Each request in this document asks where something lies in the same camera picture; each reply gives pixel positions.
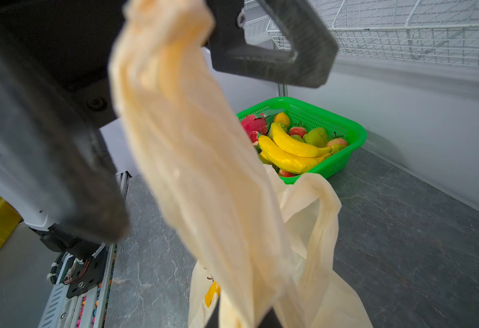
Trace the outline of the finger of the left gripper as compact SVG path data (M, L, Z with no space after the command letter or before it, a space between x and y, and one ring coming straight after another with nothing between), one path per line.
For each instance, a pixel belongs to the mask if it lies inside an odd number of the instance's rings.
M130 229L104 140L48 72L0 27L5 168L65 232L115 243Z
M327 82L339 51L335 37L307 1L261 1L291 45L277 51L249 45L240 16L243 1L209 1L215 27L208 39L216 71L299 87Z

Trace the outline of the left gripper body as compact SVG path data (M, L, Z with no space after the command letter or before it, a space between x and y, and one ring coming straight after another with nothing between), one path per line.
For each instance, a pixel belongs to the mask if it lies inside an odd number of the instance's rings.
M0 59L27 68L43 86L77 92L106 77L133 5L141 15L182 1L0 1Z

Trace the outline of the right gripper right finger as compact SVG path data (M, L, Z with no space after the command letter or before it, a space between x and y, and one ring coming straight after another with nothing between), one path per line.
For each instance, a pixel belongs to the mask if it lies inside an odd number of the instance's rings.
M258 328L283 328L273 308L265 315Z

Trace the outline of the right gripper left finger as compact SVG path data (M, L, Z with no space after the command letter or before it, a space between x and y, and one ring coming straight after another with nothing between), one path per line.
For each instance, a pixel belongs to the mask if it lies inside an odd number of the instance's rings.
M219 328L219 312L220 312L220 299L216 301L216 307L214 307L209 320L207 321L205 328Z

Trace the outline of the beige plastic bag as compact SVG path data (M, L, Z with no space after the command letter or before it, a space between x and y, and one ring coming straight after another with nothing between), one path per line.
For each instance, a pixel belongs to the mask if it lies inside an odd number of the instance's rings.
M262 164L212 77L201 42L204 1L138 15L110 56L114 109L166 223L196 259L188 325L370 327L355 290L333 269L341 202L307 173L286 185Z

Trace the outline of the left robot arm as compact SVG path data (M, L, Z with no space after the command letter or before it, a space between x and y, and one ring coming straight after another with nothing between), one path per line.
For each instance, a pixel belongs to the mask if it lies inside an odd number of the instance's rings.
M0 1L0 196L53 251L84 259L129 226L100 129L114 106L86 108L107 80L122 1ZM205 1L201 46L214 70L302 87L328 79L339 45L307 1L262 1L288 52L250 45L243 1Z

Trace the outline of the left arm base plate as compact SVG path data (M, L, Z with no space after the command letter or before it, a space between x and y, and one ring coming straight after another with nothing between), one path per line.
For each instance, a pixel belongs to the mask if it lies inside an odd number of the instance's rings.
M51 264L47 280L57 287L66 288L67 299L83 295L94 287L100 287L108 270L109 255L114 250L114 245L102 244L93 256L86 260L79 260L68 252L62 252Z

